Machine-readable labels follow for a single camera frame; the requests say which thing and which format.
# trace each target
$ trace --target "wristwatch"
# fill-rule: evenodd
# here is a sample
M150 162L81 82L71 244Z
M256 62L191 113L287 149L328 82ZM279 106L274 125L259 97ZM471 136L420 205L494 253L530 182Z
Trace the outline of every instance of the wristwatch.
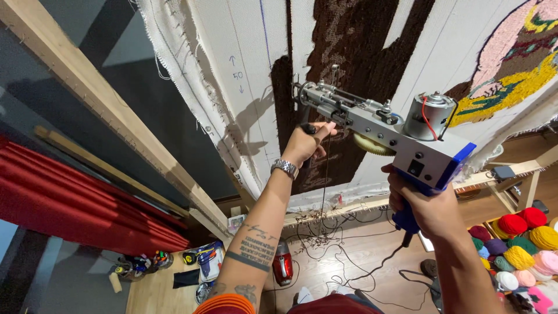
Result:
M296 176L299 174L299 169L286 160L276 159L271 165L271 173L273 173L275 168L283 170L293 180L296 180Z

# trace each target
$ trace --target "white yarn ball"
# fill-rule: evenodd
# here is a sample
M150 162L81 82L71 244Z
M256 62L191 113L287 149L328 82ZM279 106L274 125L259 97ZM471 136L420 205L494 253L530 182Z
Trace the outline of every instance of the white yarn ball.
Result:
M538 270L535 269L535 267L529 267L527 270L531 274L533 274L534 278L537 279L537 281L549 281L552 279L552 276L541 274Z
M510 272L499 272L496 274L496 280L500 283L500 287L505 291L513 291L519 287L517 278Z

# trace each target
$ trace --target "yellow tufted yarn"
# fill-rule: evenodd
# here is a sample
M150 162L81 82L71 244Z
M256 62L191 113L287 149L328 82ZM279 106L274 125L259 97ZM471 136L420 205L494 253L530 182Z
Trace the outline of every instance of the yellow tufted yarn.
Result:
M486 269L490 270L490 262L487 261L487 260L484 259L484 258L480 258L480 260L483 262L484 267L485 267Z
M541 226L529 233L529 239L543 250L554 251L558 249L558 232L551 227Z
M504 252L504 257L519 270L526 270L535 265L535 259L522 247L514 245Z
M509 239L511 237L511 235L502 231L502 229L500 229L500 226L498 226L498 221L499 220L500 219L496 219L491 223L492 230L494 230L494 233L498 236L498 238L500 238L502 240Z

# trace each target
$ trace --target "red vacuum cleaner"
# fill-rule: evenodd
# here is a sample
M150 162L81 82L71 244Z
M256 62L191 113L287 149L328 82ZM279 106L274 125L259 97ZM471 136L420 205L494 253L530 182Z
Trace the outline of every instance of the red vacuum cleaner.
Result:
M273 258L273 275L279 286L284 287L292 280L292 257L288 250L287 241L280 238L277 244L275 258Z

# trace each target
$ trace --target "plastic gear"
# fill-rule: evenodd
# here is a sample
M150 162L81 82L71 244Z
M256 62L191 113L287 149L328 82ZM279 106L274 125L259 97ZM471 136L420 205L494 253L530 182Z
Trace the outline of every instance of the plastic gear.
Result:
M382 144L379 144L361 135L360 133L355 132L353 134L353 139L358 147L362 148L363 150L369 153L380 155L380 156L395 156L395 151L393 149L387 148Z

